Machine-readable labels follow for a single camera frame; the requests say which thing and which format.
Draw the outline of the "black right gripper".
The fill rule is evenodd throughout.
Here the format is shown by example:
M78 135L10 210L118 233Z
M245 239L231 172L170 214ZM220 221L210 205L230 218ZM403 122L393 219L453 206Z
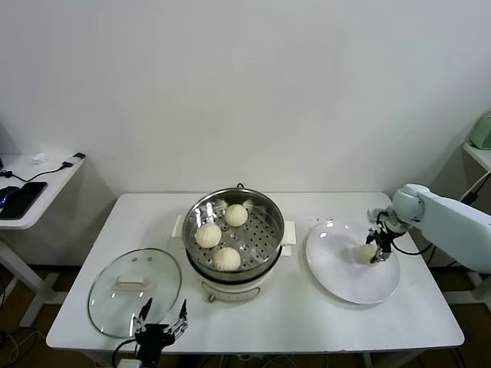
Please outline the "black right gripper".
M377 247L374 250L374 255L370 259L371 264L384 262L390 257L392 243L394 240L394 234L388 230L384 225L374 225L368 232L366 237L366 244L375 242Z

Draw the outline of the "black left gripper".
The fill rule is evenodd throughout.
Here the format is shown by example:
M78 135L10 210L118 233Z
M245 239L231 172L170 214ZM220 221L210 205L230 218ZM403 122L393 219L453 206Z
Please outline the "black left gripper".
M186 300L183 301L178 318L171 325L145 325L152 302L153 298L150 298L140 309L138 317L133 319L135 339L140 346L137 351L137 359L143 365L157 365L162 350L173 345L173 340L178 340L188 327Z

